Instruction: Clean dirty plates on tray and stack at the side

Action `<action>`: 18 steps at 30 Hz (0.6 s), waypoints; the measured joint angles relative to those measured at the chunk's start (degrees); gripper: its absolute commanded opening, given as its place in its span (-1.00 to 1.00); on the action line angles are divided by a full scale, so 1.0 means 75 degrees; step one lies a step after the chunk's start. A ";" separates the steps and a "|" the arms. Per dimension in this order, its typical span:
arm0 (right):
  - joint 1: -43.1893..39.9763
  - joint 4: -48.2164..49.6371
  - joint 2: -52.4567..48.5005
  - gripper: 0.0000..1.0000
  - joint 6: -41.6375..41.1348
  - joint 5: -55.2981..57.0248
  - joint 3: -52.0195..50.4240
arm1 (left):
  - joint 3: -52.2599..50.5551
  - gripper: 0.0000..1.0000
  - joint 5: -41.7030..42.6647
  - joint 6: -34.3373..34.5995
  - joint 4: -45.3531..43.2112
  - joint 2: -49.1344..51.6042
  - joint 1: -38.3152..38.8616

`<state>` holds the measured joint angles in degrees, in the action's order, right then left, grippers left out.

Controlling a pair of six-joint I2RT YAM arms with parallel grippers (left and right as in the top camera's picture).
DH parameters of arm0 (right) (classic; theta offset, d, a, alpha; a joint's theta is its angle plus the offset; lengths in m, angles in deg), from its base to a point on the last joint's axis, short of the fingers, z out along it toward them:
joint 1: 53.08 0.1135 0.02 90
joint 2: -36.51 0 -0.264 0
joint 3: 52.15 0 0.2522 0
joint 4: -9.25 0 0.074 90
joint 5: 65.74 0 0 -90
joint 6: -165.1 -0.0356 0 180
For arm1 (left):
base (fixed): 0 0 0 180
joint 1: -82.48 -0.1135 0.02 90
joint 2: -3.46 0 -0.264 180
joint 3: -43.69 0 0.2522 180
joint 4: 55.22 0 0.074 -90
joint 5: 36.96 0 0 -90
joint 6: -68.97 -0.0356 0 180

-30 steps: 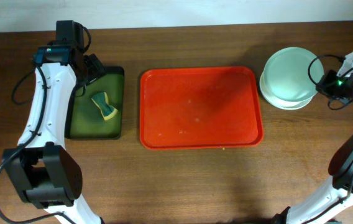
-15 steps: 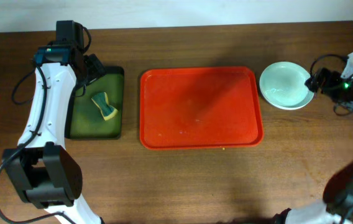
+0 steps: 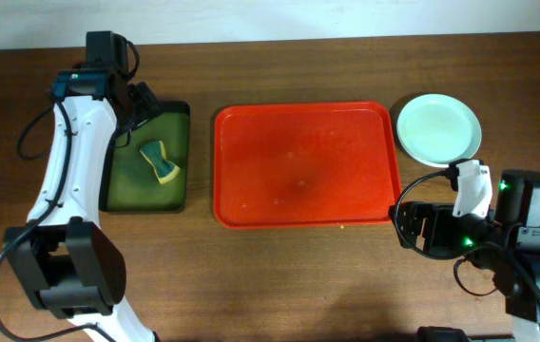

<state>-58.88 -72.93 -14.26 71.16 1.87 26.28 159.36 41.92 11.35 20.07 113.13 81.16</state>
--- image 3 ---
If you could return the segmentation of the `pale green plate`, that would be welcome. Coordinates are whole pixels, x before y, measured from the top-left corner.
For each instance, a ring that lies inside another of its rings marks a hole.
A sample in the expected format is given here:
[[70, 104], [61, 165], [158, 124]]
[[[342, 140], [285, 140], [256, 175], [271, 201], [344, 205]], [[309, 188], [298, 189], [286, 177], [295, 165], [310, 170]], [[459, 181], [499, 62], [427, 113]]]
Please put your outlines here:
[[396, 135], [430, 131], [433, 134], [467, 134], [479, 131], [474, 112], [460, 100], [443, 94], [424, 94], [407, 102], [396, 118]]

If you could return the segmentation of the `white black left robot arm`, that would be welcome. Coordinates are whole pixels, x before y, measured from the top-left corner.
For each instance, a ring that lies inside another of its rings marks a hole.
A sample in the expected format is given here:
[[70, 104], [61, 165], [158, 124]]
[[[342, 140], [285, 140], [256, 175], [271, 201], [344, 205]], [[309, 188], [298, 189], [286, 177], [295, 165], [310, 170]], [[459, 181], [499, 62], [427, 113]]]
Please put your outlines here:
[[34, 309], [94, 341], [158, 338], [129, 305], [124, 257], [99, 220], [116, 139], [163, 111], [146, 84], [132, 82], [128, 58], [137, 54], [118, 33], [90, 31], [85, 60], [59, 73], [49, 90], [54, 134], [44, 181], [0, 253]]

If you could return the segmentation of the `yellow green scrub sponge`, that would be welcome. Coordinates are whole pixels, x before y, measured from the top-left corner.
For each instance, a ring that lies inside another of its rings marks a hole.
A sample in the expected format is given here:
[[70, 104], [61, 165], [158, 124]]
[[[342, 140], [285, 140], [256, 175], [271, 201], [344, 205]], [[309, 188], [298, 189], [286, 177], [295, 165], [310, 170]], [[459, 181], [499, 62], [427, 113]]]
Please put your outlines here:
[[140, 153], [152, 167], [159, 184], [169, 183], [181, 173], [181, 168], [168, 158], [162, 141], [144, 144]]

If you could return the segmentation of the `cream white plate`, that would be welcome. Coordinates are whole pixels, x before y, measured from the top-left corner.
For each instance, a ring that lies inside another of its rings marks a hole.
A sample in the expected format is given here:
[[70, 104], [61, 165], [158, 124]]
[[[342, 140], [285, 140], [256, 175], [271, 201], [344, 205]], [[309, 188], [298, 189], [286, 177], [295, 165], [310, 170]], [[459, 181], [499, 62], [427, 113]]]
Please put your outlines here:
[[399, 136], [404, 151], [414, 160], [432, 167], [472, 158], [482, 141], [479, 131], [467, 134], [433, 134], [430, 131]]

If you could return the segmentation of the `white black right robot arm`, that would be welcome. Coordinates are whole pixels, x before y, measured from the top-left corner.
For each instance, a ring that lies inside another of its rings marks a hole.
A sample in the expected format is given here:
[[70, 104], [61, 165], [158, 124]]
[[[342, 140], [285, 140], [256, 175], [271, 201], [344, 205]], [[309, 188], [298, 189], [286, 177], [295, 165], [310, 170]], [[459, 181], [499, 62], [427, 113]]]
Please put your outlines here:
[[469, 262], [492, 272], [505, 298], [515, 341], [540, 341], [540, 172], [507, 170], [492, 186], [477, 161], [441, 171], [456, 191], [453, 204], [407, 201], [389, 209], [399, 243], [433, 260]]

